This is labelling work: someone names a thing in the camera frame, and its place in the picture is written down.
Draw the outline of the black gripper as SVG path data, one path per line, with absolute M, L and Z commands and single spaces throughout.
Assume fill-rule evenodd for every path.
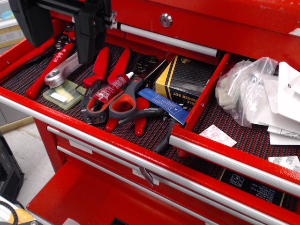
M 116 22 L 110 0 L 10 0 L 27 40 L 41 46 L 53 34 L 51 12 L 72 18 L 79 62 L 90 63 L 104 46 L 106 28 Z

